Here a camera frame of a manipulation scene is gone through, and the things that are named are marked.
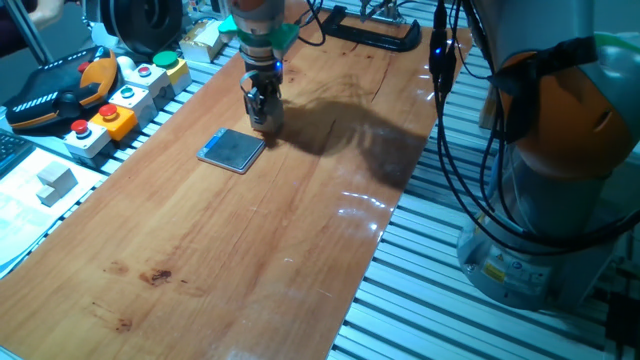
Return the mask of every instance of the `green button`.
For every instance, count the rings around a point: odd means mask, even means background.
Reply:
[[[120,94],[122,94],[123,98],[128,99],[130,97],[133,97],[133,89],[130,87],[122,88]]]
[[[158,67],[171,69],[178,65],[178,54],[173,51],[163,51],[153,57],[153,63]]]

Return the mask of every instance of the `wooden table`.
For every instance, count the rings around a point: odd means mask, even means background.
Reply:
[[[25,359],[324,358],[434,123],[429,35],[404,54],[295,45],[285,128],[246,175],[195,156],[220,127],[252,133],[236,56],[0,282],[0,345]]]

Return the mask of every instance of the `paper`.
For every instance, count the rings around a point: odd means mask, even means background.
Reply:
[[[37,175],[52,161],[68,166],[78,185],[49,208],[36,196],[42,187]],[[102,175],[96,172],[36,149],[0,180],[0,267],[24,254],[101,178]]]

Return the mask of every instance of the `black wire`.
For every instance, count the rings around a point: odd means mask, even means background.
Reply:
[[[418,1],[415,1],[415,0],[405,0],[405,1],[401,2],[400,4],[396,5],[396,9],[397,9],[397,8],[399,8],[399,7],[400,7],[400,6],[402,6],[402,5],[411,4],[411,3],[416,3],[416,4],[417,4],[417,3],[418,3]]]
[[[462,176],[460,175],[460,172],[457,169],[457,166],[455,165],[455,162],[453,160],[453,157],[451,155],[451,152],[449,150],[449,146],[448,146],[448,142],[446,141],[446,134],[444,132],[444,121],[442,120],[443,117],[443,109],[444,109],[444,102],[446,99],[446,95],[447,94],[441,94],[439,91],[439,85],[438,85],[438,80],[439,79],[435,79],[434,78],[434,91],[435,91],[435,97],[436,97],[436,110],[438,112],[438,137],[439,137],[439,146],[441,146],[442,148],[444,148],[446,156],[448,158],[449,161],[449,165],[451,166],[451,170],[454,172],[454,174],[456,175],[457,180],[460,182],[460,185],[462,185],[462,188],[465,190],[465,192],[467,193],[467,195],[471,198],[471,200],[474,202],[474,204],[489,218],[491,219],[494,223],[496,223],[496,225],[500,226],[501,228],[503,228],[505,231],[511,233],[512,235],[522,239],[522,240],[527,240],[530,242],[533,242],[537,245],[542,245],[542,246],[547,246],[547,247],[552,247],[552,248],[557,248],[557,249],[561,249],[561,250],[556,250],[553,252],[547,252],[547,253],[543,253],[543,252],[536,252],[536,253],[530,253],[530,254],[535,254],[535,255],[560,255],[560,254],[566,254],[566,253],[571,253],[571,252],[576,252],[576,251],[581,251],[596,245],[600,245],[612,240],[615,240],[615,238],[619,235],[621,235],[622,233],[629,231],[630,229],[632,229],[638,222],[640,222],[640,211],[636,211],[634,213],[632,213],[630,216],[628,216],[627,218],[624,219],[618,219],[612,223],[609,223],[605,226],[602,226],[594,231],[590,231],[588,233],[579,235],[579,236],[572,236],[572,237],[566,237],[566,238],[552,238],[552,237],[543,237],[543,236],[537,236],[536,234],[533,234],[531,232],[525,231],[525,232],[518,232],[513,230],[511,227],[505,225],[504,223],[502,223],[500,220],[498,220],[495,215],[493,215],[493,213],[487,211],[487,209],[480,203],[480,201],[475,197],[475,195],[473,195],[473,193],[471,192],[471,190],[469,189],[469,187],[467,186],[466,182],[464,181],[464,179],[462,178]],[[447,168],[443,166],[443,172],[445,173],[445,178],[448,178],[449,174],[447,171]],[[451,187],[452,192],[454,193],[454,195],[456,196],[456,199],[458,200],[458,202],[460,203],[460,205],[463,207],[463,209],[465,209],[465,212],[467,212],[467,215],[469,215],[474,223],[476,223],[476,225],[478,225],[478,227],[480,229],[482,229],[487,236],[489,236],[490,238],[492,238],[494,241],[496,241],[497,243],[505,246],[506,248],[510,248],[514,251],[520,251],[523,252],[522,250],[519,250],[517,248],[511,247],[508,244],[505,244],[504,242],[500,241],[499,239],[497,239],[495,237],[495,235],[491,234],[490,232],[488,232],[486,230],[486,228],[484,228],[483,226],[481,226],[481,224],[479,224],[479,221],[477,221],[477,219],[475,219],[475,217],[473,216],[473,214],[471,214],[470,211],[468,211],[468,208],[466,207],[466,205],[464,204],[464,202],[462,201],[462,199],[460,198],[459,194],[457,194],[457,189],[455,189],[455,187],[453,186],[453,183],[450,181],[450,179],[447,180],[449,186]],[[573,245],[573,244],[567,244],[568,242],[578,242],[577,245]]]
[[[322,9],[322,5],[324,3],[324,0],[320,0],[320,4],[318,4],[317,6],[317,11],[320,11]],[[313,7],[316,8],[316,0],[313,0]],[[311,12],[311,9],[307,9],[305,12],[302,13],[302,15],[300,15],[300,17],[298,17],[298,19],[294,22],[295,25],[299,25],[300,28],[302,29],[303,27],[311,24],[313,22],[313,14],[311,15],[311,17],[308,17],[307,20],[305,20],[304,24],[302,23],[302,19],[307,16],[307,14],[309,14]]]
[[[320,28],[320,33],[322,34],[322,40],[319,43],[312,43],[311,41],[299,35],[298,35],[298,39],[309,46],[322,46],[324,45],[325,41],[327,41],[327,35],[324,33],[324,30],[322,29],[322,23],[320,22],[320,19],[318,18],[318,13],[313,8],[311,1],[309,0],[305,0],[305,1],[307,2],[307,5],[309,5],[309,10],[311,10],[313,17],[316,19],[316,23],[318,23],[318,27]]]
[[[482,198],[484,199],[485,204],[489,210],[494,211],[493,205],[491,205],[491,200],[489,196],[487,196],[487,190],[484,186],[484,172],[487,168],[487,160],[489,159],[489,153],[491,152],[491,147],[493,146],[493,140],[495,139],[496,132],[498,131],[498,119],[493,119],[493,124],[491,125],[491,135],[489,135],[489,141],[487,141],[487,147],[484,149],[484,154],[482,154],[482,162],[480,163],[480,193],[482,194]]]
[[[458,4],[462,4],[462,0],[456,0],[452,5],[451,5],[451,11],[449,12],[449,27],[451,27],[451,29],[453,30],[453,24],[451,23],[451,15],[453,14],[453,7],[458,5]],[[469,73],[469,75],[471,75],[472,77],[479,79],[479,80],[487,80],[489,79],[488,76],[479,76],[474,74],[473,72],[471,72],[471,70],[469,70],[469,67],[467,66],[467,62],[464,61],[464,56],[462,56],[462,50],[460,49],[460,43],[458,42],[458,37],[453,36],[453,41],[456,43],[456,45],[458,45],[458,55],[460,55],[460,61],[462,61],[462,65],[464,66],[464,69],[467,70],[467,72]]]
[[[506,153],[505,152],[506,126],[505,126],[504,116],[502,116],[501,107],[496,106],[496,114],[498,116],[496,117],[495,121],[498,122],[498,131],[500,132],[500,138],[498,139],[498,152],[500,154],[500,156],[498,156],[498,180],[497,180],[498,198],[500,199],[502,210],[504,211],[505,215],[507,215],[507,218],[511,220],[511,222],[518,224],[518,222],[513,218],[513,215],[511,215],[511,211],[509,210],[509,207],[507,206],[507,202],[505,201],[505,198],[504,198],[504,188],[502,185],[502,172],[503,172],[502,168],[504,167],[504,156]]]

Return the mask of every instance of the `orange controller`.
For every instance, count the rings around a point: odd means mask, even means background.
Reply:
[[[96,47],[65,56],[34,71],[7,107],[7,122],[27,130],[59,120],[78,118],[84,110],[104,104],[118,87],[114,53]]]

